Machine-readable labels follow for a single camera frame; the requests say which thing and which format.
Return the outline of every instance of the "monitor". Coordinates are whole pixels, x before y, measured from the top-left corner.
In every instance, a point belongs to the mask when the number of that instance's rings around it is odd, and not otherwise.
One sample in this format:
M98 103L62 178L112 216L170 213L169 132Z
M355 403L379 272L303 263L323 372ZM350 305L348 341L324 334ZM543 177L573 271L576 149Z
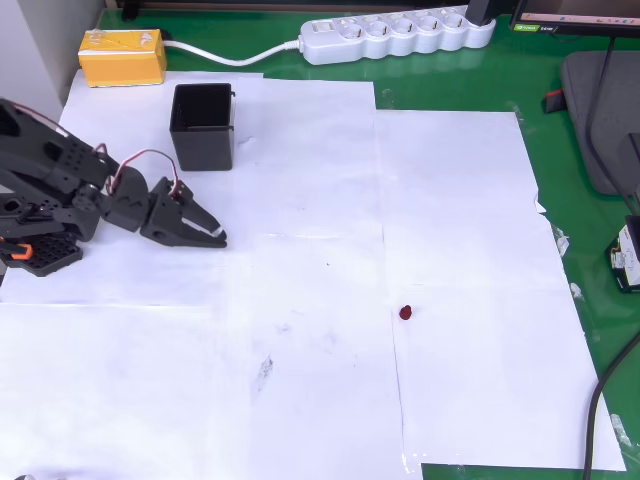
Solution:
M521 0L515 32L640 37L640 0Z

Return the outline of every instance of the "power strip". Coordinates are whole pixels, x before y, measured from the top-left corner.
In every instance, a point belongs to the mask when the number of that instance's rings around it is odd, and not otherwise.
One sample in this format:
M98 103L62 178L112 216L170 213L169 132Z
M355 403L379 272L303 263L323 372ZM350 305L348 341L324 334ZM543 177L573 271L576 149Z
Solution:
M412 10L305 22L300 51L313 65L353 62L363 57L485 47L496 21L478 27L464 17L467 6Z

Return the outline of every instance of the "yellow battery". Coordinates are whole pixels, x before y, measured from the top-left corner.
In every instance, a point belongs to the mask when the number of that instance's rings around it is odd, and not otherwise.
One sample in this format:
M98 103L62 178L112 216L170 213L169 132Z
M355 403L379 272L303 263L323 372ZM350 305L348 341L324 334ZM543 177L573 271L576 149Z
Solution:
M155 85L167 71L160 30L90 30L78 58L90 87Z

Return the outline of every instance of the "black container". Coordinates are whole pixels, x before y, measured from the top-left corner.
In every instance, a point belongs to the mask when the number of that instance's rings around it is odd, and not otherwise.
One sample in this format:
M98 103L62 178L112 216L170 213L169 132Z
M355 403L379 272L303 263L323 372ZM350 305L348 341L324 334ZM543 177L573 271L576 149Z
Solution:
M231 170L233 95L228 83L176 86L169 131L182 170Z

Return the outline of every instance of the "red object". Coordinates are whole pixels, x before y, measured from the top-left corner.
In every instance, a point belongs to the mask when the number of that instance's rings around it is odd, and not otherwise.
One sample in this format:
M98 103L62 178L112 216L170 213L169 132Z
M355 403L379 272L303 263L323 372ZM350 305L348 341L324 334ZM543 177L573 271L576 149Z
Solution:
M403 320L409 320L411 318L411 306L405 305L400 309L400 318Z
M23 254L13 253L11 254L11 258L13 258L14 260L29 260L31 257L33 257L33 247L31 245L29 245L28 243L19 243L18 246L26 248L27 251Z

